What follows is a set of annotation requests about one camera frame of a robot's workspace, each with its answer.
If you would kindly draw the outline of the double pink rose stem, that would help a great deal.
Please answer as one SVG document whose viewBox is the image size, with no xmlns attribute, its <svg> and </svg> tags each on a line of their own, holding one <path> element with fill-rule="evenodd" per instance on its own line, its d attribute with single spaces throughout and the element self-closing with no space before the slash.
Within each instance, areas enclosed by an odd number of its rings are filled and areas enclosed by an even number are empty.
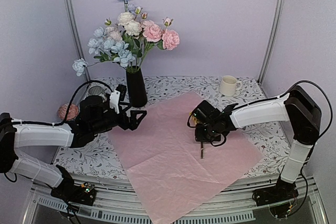
<svg viewBox="0 0 336 224">
<path fill-rule="evenodd" d="M 143 29 L 155 24 L 154 21 L 147 19 L 147 17 L 148 17 L 147 13 L 140 14 L 140 25 Z"/>
</svg>

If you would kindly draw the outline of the pink carnation flower stem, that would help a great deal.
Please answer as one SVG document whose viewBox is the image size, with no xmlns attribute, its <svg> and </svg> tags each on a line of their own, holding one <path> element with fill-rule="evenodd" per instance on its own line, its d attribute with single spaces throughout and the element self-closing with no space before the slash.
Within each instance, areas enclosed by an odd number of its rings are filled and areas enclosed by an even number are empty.
<svg viewBox="0 0 336 224">
<path fill-rule="evenodd" d="M 169 29 L 172 22 L 172 18 L 166 17 L 163 19 L 163 28 L 155 23 L 154 25 L 142 29 L 143 56 L 139 63 L 139 68 L 141 68 L 148 52 L 154 47 L 158 47 L 160 50 L 171 51 L 180 44 L 179 34 Z"/>
</svg>

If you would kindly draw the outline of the pink tissue wrapping paper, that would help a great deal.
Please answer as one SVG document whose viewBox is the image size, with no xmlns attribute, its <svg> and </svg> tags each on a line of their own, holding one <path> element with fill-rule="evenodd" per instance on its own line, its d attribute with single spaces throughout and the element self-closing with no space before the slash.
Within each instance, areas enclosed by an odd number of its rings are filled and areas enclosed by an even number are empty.
<svg viewBox="0 0 336 224">
<path fill-rule="evenodd" d="M 209 201 L 253 168 L 262 153 L 239 131 L 220 147 L 200 151 L 190 112 L 201 102 L 193 92 L 147 108 L 136 130 L 108 134 L 142 207 L 153 223 L 173 223 Z"/>
</svg>

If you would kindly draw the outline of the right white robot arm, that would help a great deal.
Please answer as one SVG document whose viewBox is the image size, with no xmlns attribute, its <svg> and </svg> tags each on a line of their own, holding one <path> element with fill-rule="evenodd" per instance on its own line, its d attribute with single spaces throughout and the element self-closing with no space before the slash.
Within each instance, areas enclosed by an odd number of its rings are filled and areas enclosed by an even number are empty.
<svg viewBox="0 0 336 224">
<path fill-rule="evenodd" d="M 316 142 L 325 134 L 320 130 L 322 111 L 314 100 L 296 82 L 285 93 L 273 98 L 261 99 L 244 105 L 231 104 L 224 110 L 203 100 L 189 115 L 194 120 L 195 139 L 219 147 L 227 135 L 245 126 L 290 122 L 293 143 L 287 161 L 271 190 L 276 201 L 291 194 L 295 181 L 302 173 Z"/>
</svg>

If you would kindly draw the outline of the light blue rose stem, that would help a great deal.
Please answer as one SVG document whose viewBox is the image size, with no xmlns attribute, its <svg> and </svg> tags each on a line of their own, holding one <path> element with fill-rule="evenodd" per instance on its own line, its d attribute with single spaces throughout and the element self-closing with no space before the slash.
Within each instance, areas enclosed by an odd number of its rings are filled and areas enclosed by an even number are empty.
<svg viewBox="0 0 336 224">
<path fill-rule="evenodd" d="M 123 49 L 122 44 L 112 39 L 106 39 L 105 28 L 99 27 L 94 31 L 93 37 L 89 39 L 89 54 L 98 61 L 96 63 L 116 63 L 124 70 L 130 72 L 135 56 L 128 49 Z"/>
</svg>

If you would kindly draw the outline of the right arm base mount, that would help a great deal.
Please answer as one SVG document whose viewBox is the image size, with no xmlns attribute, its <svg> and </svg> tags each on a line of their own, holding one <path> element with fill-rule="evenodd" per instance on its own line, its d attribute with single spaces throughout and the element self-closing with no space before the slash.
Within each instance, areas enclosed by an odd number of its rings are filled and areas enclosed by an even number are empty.
<svg viewBox="0 0 336 224">
<path fill-rule="evenodd" d="M 276 219 L 287 218 L 298 197 L 296 187 L 272 186 L 253 191 L 252 199 L 257 206 L 271 205 L 269 211 Z"/>
</svg>

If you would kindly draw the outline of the yellow small flower sprig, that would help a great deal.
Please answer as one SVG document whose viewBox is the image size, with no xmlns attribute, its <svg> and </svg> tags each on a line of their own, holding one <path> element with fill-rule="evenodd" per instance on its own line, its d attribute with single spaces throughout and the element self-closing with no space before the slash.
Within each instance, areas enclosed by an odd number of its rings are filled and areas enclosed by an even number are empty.
<svg viewBox="0 0 336 224">
<path fill-rule="evenodd" d="M 192 120 L 194 122 L 194 125 L 197 126 L 197 124 L 199 123 L 199 121 L 198 121 L 198 119 L 194 115 L 192 115 Z M 204 143 L 203 142 L 201 142 L 200 153 L 201 153 L 201 159 L 203 159 L 204 158 Z"/>
</svg>

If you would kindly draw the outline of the pale pink rose stem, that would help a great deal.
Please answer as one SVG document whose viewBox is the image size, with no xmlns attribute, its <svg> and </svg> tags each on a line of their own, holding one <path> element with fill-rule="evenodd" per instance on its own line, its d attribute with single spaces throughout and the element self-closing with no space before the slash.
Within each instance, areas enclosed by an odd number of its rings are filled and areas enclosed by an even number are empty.
<svg viewBox="0 0 336 224">
<path fill-rule="evenodd" d="M 106 19 L 104 24 L 106 25 L 104 36 L 106 39 L 112 39 L 115 42 L 122 40 L 120 31 L 118 30 L 117 26 L 112 24 L 110 19 Z"/>
</svg>

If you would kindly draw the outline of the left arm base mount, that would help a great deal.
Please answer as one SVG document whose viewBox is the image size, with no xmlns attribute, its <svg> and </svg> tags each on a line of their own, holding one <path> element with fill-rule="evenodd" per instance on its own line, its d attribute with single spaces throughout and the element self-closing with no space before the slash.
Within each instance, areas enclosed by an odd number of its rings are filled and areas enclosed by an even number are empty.
<svg viewBox="0 0 336 224">
<path fill-rule="evenodd" d="M 84 183 L 80 186 L 70 182 L 62 182 L 51 190 L 50 195 L 66 202 L 93 206 L 97 191 L 91 184 Z"/>
</svg>

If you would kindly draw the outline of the white rose flower stem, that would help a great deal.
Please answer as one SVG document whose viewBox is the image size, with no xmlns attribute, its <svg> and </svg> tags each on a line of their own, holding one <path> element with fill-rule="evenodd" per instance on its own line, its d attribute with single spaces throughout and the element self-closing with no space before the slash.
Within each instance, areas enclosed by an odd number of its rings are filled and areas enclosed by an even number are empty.
<svg viewBox="0 0 336 224">
<path fill-rule="evenodd" d="M 117 17 L 118 26 L 123 28 L 121 40 L 123 49 L 130 50 L 133 54 L 141 51 L 140 35 L 142 33 L 141 24 L 135 20 L 135 16 L 130 12 L 120 13 Z"/>
</svg>

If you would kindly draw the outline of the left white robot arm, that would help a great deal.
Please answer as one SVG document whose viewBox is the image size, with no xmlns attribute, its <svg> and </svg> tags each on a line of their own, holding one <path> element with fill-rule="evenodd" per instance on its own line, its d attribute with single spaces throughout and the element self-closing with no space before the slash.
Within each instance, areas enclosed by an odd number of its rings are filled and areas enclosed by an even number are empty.
<svg viewBox="0 0 336 224">
<path fill-rule="evenodd" d="M 101 133 L 118 126 L 135 130 L 144 119 L 145 110 L 131 110 L 130 104 L 114 95 L 106 99 L 91 95 L 80 102 L 75 120 L 58 124 L 15 121 L 9 113 L 1 114 L 1 173 L 17 173 L 58 190 L 67 200 L 78 195 L 71 175 L 61 166 L 46 164 L 19 151 L 26 146 L 84 147 Z"/>
</svg>

